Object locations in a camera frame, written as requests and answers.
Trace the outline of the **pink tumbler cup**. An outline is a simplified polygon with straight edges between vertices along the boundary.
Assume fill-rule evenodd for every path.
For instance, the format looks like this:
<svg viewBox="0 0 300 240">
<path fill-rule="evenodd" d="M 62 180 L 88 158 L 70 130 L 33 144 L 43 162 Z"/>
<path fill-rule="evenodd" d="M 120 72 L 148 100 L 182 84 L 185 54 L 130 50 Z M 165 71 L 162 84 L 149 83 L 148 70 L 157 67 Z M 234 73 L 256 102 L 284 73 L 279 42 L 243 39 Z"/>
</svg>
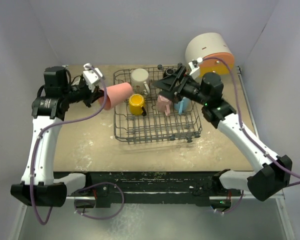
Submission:
<svg viewBox="0 0 300 240">
<path fill-rule="evenodd" d="M 108 86 L 106 90 L 107 101 L 103 108 L 105 111 L 111 110 L 115 106 L 123 103 L 133 94 L 133 88 L 128 82 Z"/>
</svg>

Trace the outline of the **pink faceted mug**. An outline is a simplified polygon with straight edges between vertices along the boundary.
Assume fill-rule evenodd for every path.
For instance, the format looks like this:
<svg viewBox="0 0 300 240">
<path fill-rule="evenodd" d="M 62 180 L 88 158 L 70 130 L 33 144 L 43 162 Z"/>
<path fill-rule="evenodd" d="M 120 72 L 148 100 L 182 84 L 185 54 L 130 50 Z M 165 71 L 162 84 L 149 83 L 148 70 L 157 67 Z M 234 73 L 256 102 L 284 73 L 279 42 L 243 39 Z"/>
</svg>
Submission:
<svg viewBox="0 0 300 240">
<path fill-rule="evenodd" d="M 167 117 L 171 114 L 172 102 L 162 95 L 158 95 L 156 107 L 160 113 L 164 113 Z"/>
</svg>

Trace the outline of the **yellow mug black handle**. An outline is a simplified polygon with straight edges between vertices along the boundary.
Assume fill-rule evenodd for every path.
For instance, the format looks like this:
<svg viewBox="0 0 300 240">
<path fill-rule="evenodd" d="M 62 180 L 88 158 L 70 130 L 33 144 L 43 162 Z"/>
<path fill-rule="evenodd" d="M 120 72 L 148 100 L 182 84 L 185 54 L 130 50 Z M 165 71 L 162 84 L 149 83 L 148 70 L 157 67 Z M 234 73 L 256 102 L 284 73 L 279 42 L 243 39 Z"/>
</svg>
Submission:
<svg viewBox="0 0 300 240">
<path fill-rule="evenodd" d="M 133 94 L 130 96 L 129 100 L 129 111 L 135 116 L 146 116 L 146 104 L 145 98 L 141 94 Z"/>
</svg>

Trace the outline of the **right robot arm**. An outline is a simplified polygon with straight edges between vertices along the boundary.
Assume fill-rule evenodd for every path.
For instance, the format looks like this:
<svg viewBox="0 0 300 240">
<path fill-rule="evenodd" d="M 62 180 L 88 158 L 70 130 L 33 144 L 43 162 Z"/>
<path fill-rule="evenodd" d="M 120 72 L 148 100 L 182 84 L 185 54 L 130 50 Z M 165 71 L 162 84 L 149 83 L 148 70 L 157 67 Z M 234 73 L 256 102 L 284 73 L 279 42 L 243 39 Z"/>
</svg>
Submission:
<svg viewBox="0 0 300 240">
<path fill-rule="evenodd" d="M 212 183 L 216 195 L 223 196 L 230 189 L 236 189 L 248 191 L 264 202 L 289 185 L 292 160 L 269 149 L 243 123 L 239 110 L 223 98 L 224 84 L 217 73 L 205 73 L 198 83 L 186 72 L 185 66 L 181 66 L 153 85 L 173 103 L 188 98 L 202 105 L 205 120 L 228 137 L 250 163 L 252 171 L 225 169 L 217 173 Z"/>
</svg>

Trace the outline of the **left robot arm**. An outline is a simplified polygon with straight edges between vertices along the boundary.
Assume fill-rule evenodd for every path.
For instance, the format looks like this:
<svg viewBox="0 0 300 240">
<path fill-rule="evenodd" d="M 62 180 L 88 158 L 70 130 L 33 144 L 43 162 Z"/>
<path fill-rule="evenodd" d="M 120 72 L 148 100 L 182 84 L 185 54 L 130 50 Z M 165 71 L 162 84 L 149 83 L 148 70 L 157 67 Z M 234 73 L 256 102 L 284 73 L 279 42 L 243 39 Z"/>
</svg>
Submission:
<svg viewBox="0 0 300 240">
<path fill-rule="evenodd" d="M 105 76 L 87 63 L 78 84 L 72 84 L 71 74 L 64 66 L 53 66 L 43 73 L 44 95 L 38 94 L 31 107 L 32 141 L 28 161 L 20 183 L 13 184 L 10 193 L 27 206 L 61 207 L 74 192 L 88 196 L 93 184 L 85 173 L 69 173 L 56 179 L 54 159 L 58 136 L 70 104 L 83 102 L 91 107 L 106 93 Z"/>
</svg>

